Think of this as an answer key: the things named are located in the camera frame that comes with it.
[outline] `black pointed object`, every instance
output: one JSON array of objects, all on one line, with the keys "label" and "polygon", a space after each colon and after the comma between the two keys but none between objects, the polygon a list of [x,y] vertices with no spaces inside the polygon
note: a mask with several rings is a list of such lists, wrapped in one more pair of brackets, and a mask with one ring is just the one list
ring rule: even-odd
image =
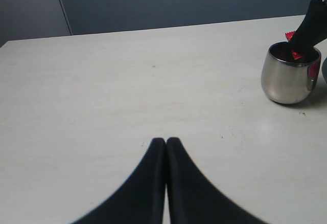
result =
[{"label": "black pointed object", "polygon": [[306,54],[327,38],[327,4],[324,0],[311,0],[306,16],[289,41],[291,49]]},{"label": "black pointed object", "polygon": [[161,224],[166,187],[166,144],[153,139],[125,183],[74,224]]},{"label": "black pointed object", "polygon": [[264,224],[215,188],[178,138],[167,141],[171,224]]}]

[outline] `gray wall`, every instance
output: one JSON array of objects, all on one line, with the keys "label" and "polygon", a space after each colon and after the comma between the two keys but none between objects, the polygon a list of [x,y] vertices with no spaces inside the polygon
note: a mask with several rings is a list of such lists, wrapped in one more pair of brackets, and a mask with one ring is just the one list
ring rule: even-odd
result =
[{"label": "gray wall", "polygon": [[305,14],[309,0],[62,0],[74,34]]},{"label": "gray wall", "polygon": [[8,40],[66,35],[59,0],[0,0],[0,46]]}]

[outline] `metal cup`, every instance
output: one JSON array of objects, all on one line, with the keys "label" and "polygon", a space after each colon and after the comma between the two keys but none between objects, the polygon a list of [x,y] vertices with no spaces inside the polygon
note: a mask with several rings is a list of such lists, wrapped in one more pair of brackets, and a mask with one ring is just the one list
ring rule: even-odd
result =
[{"label": "metal cup", "polygon": [[321,53],[316,48],[301,63],[282,58],[286,42],[272,45],[261,74],[261,86],[266,96],[280,104],[295,104],[304,100],[315,88],[320,70]]}]

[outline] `white table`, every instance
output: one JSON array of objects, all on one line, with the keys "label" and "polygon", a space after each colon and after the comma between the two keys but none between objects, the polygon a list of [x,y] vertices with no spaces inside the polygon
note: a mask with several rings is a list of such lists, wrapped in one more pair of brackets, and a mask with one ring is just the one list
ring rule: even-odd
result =
[{"label": "white table", "polygon": [[170,136],[263,220],[326,223],[327,85],[320,76],[292,108],[260,86],[269,45],[302,19],[5,44],[0,223],[72,222],[121,185],[153,137]]}]

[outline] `black rubber tip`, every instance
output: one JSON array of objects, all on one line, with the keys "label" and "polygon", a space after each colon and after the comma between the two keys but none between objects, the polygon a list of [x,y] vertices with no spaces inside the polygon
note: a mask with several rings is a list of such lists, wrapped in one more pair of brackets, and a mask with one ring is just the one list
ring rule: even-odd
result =
[{"label": "black rubber tip", "polygon": [[167,155],[171,224],[264,224],[217,190],[178,138],[168,139]]},{"label": "black rubber tip", "polygon": [[166,144],[153,139],[125,183],[74,224],[161,224],[166,186]]}]

